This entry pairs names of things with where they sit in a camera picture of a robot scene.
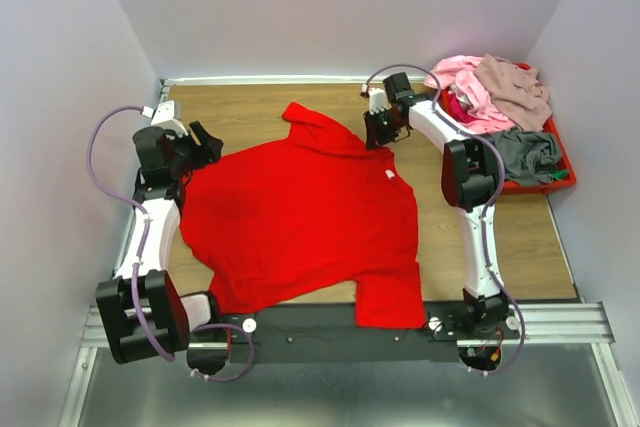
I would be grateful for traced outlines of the red plastic bin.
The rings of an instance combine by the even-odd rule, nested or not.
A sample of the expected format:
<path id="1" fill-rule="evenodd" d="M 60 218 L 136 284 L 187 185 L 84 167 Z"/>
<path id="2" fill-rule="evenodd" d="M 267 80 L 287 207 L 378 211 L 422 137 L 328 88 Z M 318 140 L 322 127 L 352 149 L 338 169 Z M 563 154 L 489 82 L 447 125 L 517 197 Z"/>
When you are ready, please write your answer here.
<path id="1" fill-rule="evenodd" d="M 518 67 L 520 67 L 523 70 L 531 70 L 531 67 L 526 64 L 526 63 L 517 63 L 516 64 Z M 445 90 L 445 93 L 441 94 L 440 96 L 440 106 L 441 108 L 447 113 L 448 113 L 448 109 L 449 109 L 449 102 L 447 99 L 447 93 L 448 92 L 452 92 L 451 88 L 447 88 Z M 564 182 L 550 182 L 550 183 L 542 183 L 542 184 L 537 184 L 537 185 L 533 185 L 533 186 L 524 186 L 524 185 L 520 185 L 517 182 L 514 181 L 506 181 L 502 190 L 502 194 L 503 195 L 524 195 L 524 194 L 542 194 L 542 195 L 548 195 L 552 192 L 556 192 L 558 190 L 561 189 L 565 189 L 565 188 L 569 188 L 572 187 L 576 184 L 577 182 L 577 177 L 575 175 L 574 169 L 571 165 L 569 156 L 566 152 L 566 149 L 564 148 L 564 145 L 562 143 L 561 140 L 561 136 L 558 132 L 558 129 L 554 123 L 553 117 L 550 117 L 549 119 L 547 119 L 547 121 L 544 124 L 543 127 L 543 132 L 545 133 L 551 133 L 555 136 L 558 145 L 560 147 L 561 153 L 562 153 L 562 158 L 560 159 L 560 161 L 556 164 L 556 170 L 560 170 L 560 169 L 568 169 L 570 171 L 570 178 L 567 181 Z"/>

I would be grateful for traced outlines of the red t-shirt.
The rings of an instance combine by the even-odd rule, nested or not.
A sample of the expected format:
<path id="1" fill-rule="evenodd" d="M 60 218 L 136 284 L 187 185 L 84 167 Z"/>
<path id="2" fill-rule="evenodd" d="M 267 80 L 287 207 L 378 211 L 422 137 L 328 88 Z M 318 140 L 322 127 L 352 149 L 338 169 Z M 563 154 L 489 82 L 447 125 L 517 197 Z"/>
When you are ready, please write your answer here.
<path id="1" fill-rule="evenodd" d="M 351 281 L 360 327 L 417 329 L 418 208 L 386 148 L 292 103 L 288 135 L 194 173 L 180 231 L 225 314 Z"/>

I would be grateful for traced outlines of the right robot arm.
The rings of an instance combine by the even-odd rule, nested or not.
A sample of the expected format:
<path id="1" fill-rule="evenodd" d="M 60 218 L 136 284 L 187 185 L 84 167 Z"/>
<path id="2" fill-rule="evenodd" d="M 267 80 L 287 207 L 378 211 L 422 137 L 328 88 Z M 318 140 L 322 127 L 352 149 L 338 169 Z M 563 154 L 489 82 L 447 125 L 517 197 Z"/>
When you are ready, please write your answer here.
<path id="1" fill-rule="evenodd" d="M 467 336 L 480 339 L 509 315 L 494 237 L 505 169 L 492 141 L 454 121 L 439 105 L 440 94 L 440 86 L 434 96 L 414 91 L 404 72 L 385 78 L 381 88 L 365 81 L 360 96 L 368 101 L 363 114 L 366 148 L 396 142 L 405 129 L 421 133 L 442 153 L 441 191 L 457 212 L 465 246 L 460 326 Z"/>

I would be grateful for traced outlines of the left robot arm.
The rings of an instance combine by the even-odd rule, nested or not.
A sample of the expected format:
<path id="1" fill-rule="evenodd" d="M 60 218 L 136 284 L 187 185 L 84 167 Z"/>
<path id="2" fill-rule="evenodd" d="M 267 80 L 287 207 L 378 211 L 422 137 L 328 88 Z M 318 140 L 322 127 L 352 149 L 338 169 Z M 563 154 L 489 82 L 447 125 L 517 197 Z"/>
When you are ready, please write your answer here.
<path id="1" fill-rule="evenodd" d="M 223 143 L 199 122 L 185 135 L 152 125 L 132 137 L 140 167 L 129 203 L 134 226 L 113 279 L 98 284 L 96 303 L 114 360 L 125 364 L 155 356 L 173 360 L 191 334 L 214 340 L 222 327 L 211 293 L 180 296 L 167 271 L 174 234 L 192 174 L 221 158 Z"/>

